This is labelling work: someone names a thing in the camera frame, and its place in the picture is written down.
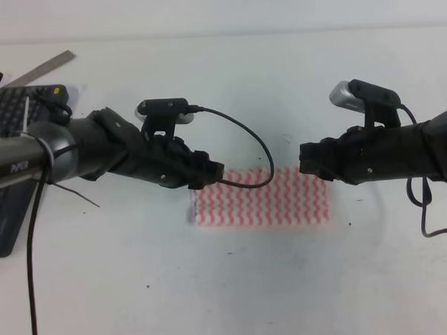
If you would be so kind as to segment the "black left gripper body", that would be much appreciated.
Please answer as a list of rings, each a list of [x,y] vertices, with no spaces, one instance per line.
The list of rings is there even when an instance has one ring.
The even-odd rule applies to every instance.
[[[193,152],[180,138],[154,136],[127,148],[126,157],[112,173],[154,183],[164,188],[181,188],[198,181]]]

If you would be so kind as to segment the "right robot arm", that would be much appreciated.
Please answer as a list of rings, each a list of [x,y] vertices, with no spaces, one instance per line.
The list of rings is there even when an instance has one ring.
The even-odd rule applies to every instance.
[[[416,125],[364,130],[299,146],[299,172],[349,185],[426,177],[447,183],[447,111]]]

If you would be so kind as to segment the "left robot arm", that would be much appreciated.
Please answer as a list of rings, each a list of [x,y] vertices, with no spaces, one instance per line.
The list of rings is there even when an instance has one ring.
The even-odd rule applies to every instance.
[[[181,115],[180,110],[145,111],[137,128],[105,108],[65,125],[34,123],[0,138],[0,188],[41,177],[49,183],[76,177],[95,182],[106,173],[171,189],[215,184],[224,167],[176,137]]]

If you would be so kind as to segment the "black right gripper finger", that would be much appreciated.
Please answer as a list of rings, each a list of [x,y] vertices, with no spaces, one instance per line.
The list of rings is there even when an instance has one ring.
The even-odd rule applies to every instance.
[[[299,162],[299,172],[307,175],[316,176],[327,182],[335,180],[334,174],[319,161],[311,159],[302,159]]]
[[[334,141],[307,142],[299,146],[299,159],[321,159],[330,156],[334,151]]]

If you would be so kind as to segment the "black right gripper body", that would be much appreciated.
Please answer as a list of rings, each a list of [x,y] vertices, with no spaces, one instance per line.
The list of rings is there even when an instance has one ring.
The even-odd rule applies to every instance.
[[[334,139],[327,158],[327,180],[348,185],[431,175],[425,124],[377,127],[370,133],[350,132]]]

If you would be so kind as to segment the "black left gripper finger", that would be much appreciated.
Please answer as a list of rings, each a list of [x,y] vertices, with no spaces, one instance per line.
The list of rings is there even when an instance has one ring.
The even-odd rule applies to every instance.
[[[223,177],[224,165],[211,161],[207,152],[201,150],[194,151],[192,160],[196,170],[206,178]]]
[[[218,176],[211,175],[198,175],[189,180],[188,189],[189,190],[202,190],[208,185],[216,184],[219,181]]]

